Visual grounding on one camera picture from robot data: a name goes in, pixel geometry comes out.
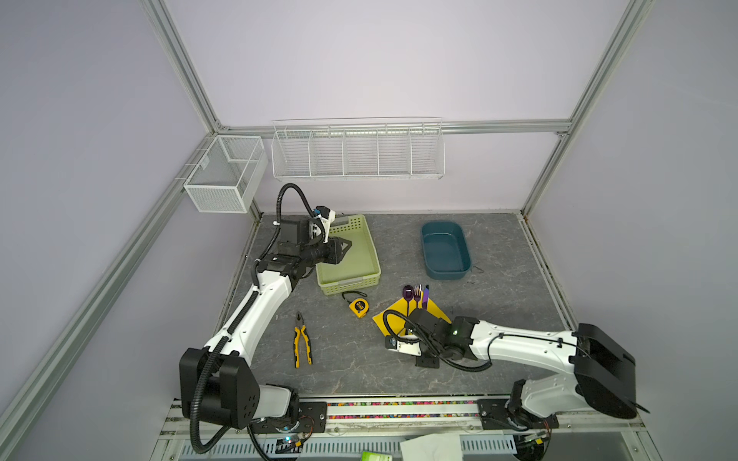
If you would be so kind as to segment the purple metal knife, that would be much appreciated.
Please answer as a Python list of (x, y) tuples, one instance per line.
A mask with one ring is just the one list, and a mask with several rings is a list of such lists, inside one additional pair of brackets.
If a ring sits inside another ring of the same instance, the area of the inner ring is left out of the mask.
[(429, 298), (430, 298), (430, 286), (426, 284), (423, 287), (422, 299), (421, 299), (421, 307), (423, 310), (428, 310)]

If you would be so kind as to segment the purple metal spoon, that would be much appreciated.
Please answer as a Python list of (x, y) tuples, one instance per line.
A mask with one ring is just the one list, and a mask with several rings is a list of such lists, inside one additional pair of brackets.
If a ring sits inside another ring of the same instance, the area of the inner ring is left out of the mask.
[(405, 285), (403, 287), (403, 299), (406, 301), (406, 316), (411, 314), (411, 302), (414, 300), (415, 287), (413, 285)]

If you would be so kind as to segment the purple metal fork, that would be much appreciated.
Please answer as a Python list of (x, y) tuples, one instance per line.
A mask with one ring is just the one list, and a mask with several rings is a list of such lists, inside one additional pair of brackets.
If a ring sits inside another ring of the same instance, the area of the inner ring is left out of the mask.
[(421, 309), (422, 308), (422, 305), (421, 305), (422, 298), (423, 298), (423, 288), (422, 288), (422, 285), (421, 284), (417, 284), (416, 286), (414, 286), (414, 290), (413, 290), (413, 300), (415, 301), (415, 308), (416, 309)]

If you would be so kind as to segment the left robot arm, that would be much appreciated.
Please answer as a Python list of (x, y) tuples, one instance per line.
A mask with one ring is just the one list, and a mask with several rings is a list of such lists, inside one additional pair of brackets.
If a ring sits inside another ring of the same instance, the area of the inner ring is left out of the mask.
[(260, 384), (251, 363), (267, 326), (282, 303), (311, 269), (338, 265), (351, 241), (330, 234), (336, 214), (303, 203), (307, 217), (283, 217), (286, 192), (305, 193), (289, 182), (277, 196), (275, 232), (251, 269), (252, 285), (222, 328), (200, 348), (189, 348), (179, 362), (182, 411), (189, 420), (192, 449), (204, 454), (230, 429), (254, 431), (265, 420), (287, 431), (299, 428), (299, 396), (288, 386)]

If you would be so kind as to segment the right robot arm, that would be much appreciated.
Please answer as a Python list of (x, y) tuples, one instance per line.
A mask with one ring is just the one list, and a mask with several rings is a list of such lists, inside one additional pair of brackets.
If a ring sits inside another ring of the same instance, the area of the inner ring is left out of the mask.
[(645, 409), (636, 397), (634, 357), (595, 325), (542, 332), (466, 316), (447, 321), (420, 308), (388, 308), (379, 318), (386, 347), (413, 355), (423, 368), (445, 363), (481, 373), (507, 361), (549, 371), (547, 378), (514, 382), (504, 403), (482, 404), (482, 420), (494, 428), (554, 428), (557, 414), (589, 410), (631, 420)]

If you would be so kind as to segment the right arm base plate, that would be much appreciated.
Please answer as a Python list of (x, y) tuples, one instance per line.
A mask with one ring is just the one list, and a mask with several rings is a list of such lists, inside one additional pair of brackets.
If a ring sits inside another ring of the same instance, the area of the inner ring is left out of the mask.
[(559, 428), (557, 416), (534, 416), (522, 409), (511, 411), (508, 399), (481, 399), (477, 401), (480, 421), (484, 430), (515, 430)]

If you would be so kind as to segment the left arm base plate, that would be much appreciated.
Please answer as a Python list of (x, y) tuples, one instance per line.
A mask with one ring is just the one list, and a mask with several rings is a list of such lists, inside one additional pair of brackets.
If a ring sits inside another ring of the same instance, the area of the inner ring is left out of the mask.
[(328, 422), (326, 401), (299, 401), (286, 416), (262, 418), (252, 422), (255, 434), (323, 433)]

